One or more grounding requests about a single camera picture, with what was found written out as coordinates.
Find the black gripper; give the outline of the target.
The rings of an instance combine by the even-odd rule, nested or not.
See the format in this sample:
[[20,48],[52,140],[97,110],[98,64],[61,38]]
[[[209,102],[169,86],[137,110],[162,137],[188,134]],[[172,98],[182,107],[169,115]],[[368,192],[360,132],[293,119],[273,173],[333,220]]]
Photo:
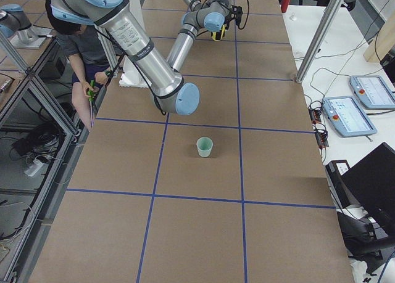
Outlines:
[[220,15],[223,18],[223,25],[221,27],[221,32],[225,32],[225,31],[227,31],[227,29],[229,29],[229,23],[234,18],[233,8],[222,5],[220,7]]

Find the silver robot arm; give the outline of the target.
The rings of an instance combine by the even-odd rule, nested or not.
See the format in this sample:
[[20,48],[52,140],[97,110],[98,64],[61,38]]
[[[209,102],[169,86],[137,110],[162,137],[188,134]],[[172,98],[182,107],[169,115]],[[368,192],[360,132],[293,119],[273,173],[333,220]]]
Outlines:
[[130,11],[129,0],[51,0],[59,20],[106,29],[129,60],[151,82],[152,95],[160,110],[192,114],[199,105],[199,90],[185,83],[182,75],[166,62]]
[[189,11],[182,17],[181,29],[167,57],[167,63],[177,72],[186,60],[201,29],[223,35],[231,15],[230,0],[183,0]]

